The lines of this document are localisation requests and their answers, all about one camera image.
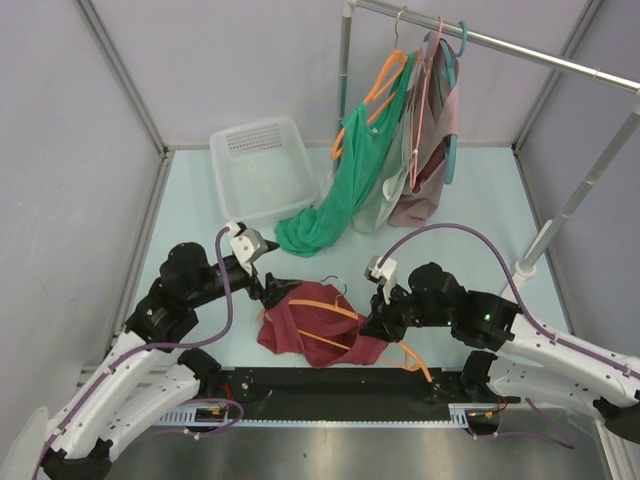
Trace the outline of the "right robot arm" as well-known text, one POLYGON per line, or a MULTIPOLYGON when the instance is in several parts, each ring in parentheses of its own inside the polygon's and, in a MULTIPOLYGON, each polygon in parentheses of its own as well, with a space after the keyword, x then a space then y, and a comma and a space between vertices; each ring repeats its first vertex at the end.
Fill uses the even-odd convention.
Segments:
POLYGON ((392 259, 372 259, 365 276, 377 290, 361 335, 399 343, 410 327, 447 327, 472 350, 460 375, 469 399, 539 400, 590 416, 638 442, 638 358, 528 317, 515 294, 467 290, 434 262, 413 270, 407 288, 398 284, 392 259))

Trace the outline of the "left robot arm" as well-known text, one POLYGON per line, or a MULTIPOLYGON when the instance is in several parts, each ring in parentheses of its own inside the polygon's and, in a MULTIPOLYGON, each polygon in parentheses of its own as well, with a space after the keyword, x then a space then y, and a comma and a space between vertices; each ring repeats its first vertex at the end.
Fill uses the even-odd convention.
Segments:
POLYGON ((186 343, 197 308, 244 290, 253 300, 265 292, 254 263, 278 249, 243 224, 230 223, 214 245, 231 253, 210 263, 203 246, 180 243, 124 324, 102 363, 49 422, 36 470, 49 479, 103 479, 124 450, 163 415, 191 402, 209 402, 221 387, 220 364, 204 346, 216 335, 186 343))

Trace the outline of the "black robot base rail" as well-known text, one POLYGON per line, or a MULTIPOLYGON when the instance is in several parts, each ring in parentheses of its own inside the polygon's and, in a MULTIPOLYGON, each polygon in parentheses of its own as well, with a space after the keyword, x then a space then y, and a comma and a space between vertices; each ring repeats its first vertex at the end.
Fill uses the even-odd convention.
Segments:
POLYGON ((398 368, 224 369, 189 350, 144 389, 111 388, 103 438, 137 436, 154 424, 203 436, 250 424, 309 426, 424 424, 452 421, 451 405, 497 412, 514 398, 468 381, 463 371, 398 368))

